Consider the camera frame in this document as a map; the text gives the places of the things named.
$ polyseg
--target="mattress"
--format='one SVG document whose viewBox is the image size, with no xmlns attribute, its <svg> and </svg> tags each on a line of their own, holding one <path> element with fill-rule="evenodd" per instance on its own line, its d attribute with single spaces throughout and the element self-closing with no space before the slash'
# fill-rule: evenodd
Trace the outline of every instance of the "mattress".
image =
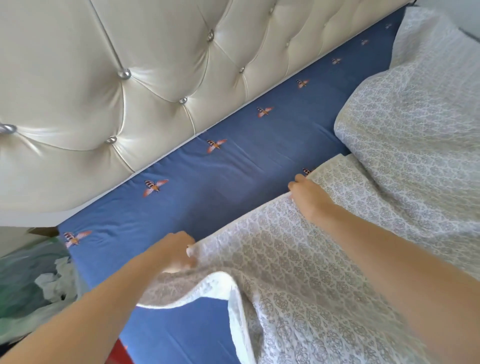
<svg viewBox="0 0 480 364">
<path fill-rule="evenodd" d="M 59 228 L 90 287 L 169 232 L 202 239 L 285 193 L 349 150 L 336 116 L 355 88 L 388 68 L 404 9 L 238 110 L 94 202 Z M 227 302 L 199 299 L 169 310 L 135 308 L 120 336 L 136 364 L 238 363 Z"/>
</svg>

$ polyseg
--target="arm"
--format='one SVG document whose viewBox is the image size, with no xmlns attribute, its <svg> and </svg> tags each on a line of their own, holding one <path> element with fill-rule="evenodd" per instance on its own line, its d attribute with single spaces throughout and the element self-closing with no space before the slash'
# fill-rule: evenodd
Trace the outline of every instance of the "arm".
<svg viewBox="0 0 480 364">
<path fill-rule="evenodd" d="M 288 187 L 300 212 L 332 236 L 430 350 L 446 363 L 478 363 L 480 282 L 335 205 L 304 176 L 295 181 Z"/>
<path fill-rule="evenodd" d="M 153 278 L 195 264 L 186 253 L 194 243 L 185 232 L 167 235 L 26 337 L 0 364 L 104 364 Z"/>
</svg>

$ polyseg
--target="red fabric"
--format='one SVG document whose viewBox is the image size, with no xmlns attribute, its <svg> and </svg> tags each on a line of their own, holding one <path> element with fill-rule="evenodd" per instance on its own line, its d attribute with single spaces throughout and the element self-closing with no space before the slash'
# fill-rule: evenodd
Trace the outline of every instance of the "red fabric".
<svg viewBox="0 0 480 364">
<path fill-rule="evenodd" d="M 133 364 L 120 339 L 113 345 L 106 364 Z"/>
</svg>

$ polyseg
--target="blanket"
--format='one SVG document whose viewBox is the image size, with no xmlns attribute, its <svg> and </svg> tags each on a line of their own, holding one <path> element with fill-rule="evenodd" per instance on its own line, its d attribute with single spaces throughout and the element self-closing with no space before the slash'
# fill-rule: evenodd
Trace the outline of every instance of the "blanket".
<svg viewBox="0 0 480 364">
<path fill-rule="evenodd" d="M 444 16 L 408 8 L 391 67 L 338 115 L 352 155 L 309 175 L 352 213 L 480 279 L 480 47 Z M 288 195 L 191 248 L 199 266 L 158 276 L 140 305 L 228 300 L 243 364 L 434 363 L 404 317 Z"/>
</svg>

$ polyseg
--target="headboard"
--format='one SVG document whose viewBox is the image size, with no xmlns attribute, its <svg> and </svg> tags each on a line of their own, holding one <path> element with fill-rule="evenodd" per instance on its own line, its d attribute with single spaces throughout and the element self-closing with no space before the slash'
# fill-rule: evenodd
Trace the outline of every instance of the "headboard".
<svg viewBox="0 0 480 364">
<path fill-rule="evenodd" d="M 405 0 L 3 0 L 0 225 L 56 225 Z"/>
</svg>

